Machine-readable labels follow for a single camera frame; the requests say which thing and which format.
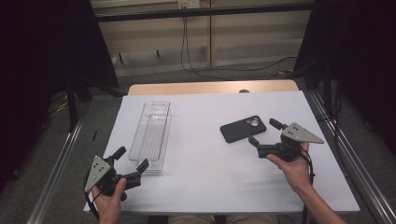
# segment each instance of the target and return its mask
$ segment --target wooden table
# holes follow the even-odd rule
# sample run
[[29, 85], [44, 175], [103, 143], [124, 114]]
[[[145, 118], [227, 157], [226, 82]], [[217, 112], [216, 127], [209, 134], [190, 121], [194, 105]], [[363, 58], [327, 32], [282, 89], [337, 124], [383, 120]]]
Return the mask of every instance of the wooden table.
[[298, 91], [293, 80], [187, 82], [133, 85], [128, 95], [236, 93], [240, 91]]

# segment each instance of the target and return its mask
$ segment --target white table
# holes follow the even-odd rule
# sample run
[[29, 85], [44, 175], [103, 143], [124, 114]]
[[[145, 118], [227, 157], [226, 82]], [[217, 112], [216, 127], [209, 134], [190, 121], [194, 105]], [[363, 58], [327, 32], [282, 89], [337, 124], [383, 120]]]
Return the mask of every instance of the white table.
[[[301, 91], [164, 94], [125, 96], [104, 157], [119, 147], [130, 149], [147, 101], [169, 101], [172, 124], [163, 170], [144, 174], [142, 186], [127, 190], [123, 211], [141, 214], [246, 214], [301, 212], [303, 203], [283, 173], [259, 159], [247, 139], [227, 144], [219, 127], [258, 115], [267, 131], [256, 135], [262, 144], [280, 141], [280, 131], [268, 124], [297, 122], [325, 139]], [[129, 174], [134, 167], [125, 153], [115, 168]], [[314, 187], [337, 212], [359, 207], [329, 148], [312, 144]]]

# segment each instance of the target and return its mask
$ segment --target wrist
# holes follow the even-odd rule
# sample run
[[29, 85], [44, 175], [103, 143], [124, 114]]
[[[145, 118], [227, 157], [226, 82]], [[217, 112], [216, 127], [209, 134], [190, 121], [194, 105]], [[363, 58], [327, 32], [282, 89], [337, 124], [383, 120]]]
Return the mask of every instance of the wrist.
[[300, 196], [312, 195], [313, 192], [316, 192], [314, 187], [310, 184], [305, 184], [305, 185], [293, 188], [293, 190]]
[[110, 218], [106, 219], [106, 218], [99, 218], [99, 224], [117, 224], [118, 221], [112, 220]]

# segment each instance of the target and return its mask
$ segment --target forearm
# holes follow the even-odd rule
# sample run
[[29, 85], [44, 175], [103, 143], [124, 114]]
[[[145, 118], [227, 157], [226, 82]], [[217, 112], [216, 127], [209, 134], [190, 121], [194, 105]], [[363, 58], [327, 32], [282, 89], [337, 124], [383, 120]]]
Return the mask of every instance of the forearm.
[[117, 218], [103, 218], [99, 219], [99, 224], [118, 224], [118, 219]]
[[317, 223], [345, 223], [345, 221], [326, 204], [313, 187], [295, 191]]

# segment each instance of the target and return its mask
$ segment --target human hand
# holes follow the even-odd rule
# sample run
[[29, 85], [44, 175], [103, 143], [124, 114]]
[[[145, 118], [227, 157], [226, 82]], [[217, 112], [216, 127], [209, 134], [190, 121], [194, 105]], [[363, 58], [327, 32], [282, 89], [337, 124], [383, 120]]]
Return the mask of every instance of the human hand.
[[[306, 153], [309, 150], [309, 143], [303, 142], [302, 147], [306, 151], [302, 150], [302, 153], [307, 156]], [[302, 189], [311, 187], [308, 163], [301, 156], [297, 157], [295, 161], [290, 162], [282, 161], [274, 154], [268, 154], [266, 159], [277, 165], [279, 169], [283, 171], [289, 185], [296, 193], [299, 193]]]
[[108, 197], [106, 195], [100, 194], [99, 188], [93, 186], [92, 197], [95, 198], [95, 204], [99, 213], [99, 223], [118, 223], [120, 221], [121, 213], [121, 194], [124, 192], [126, 186], [126, 179], [123, 178], [119, 181], [114, 191], [113, 196]]

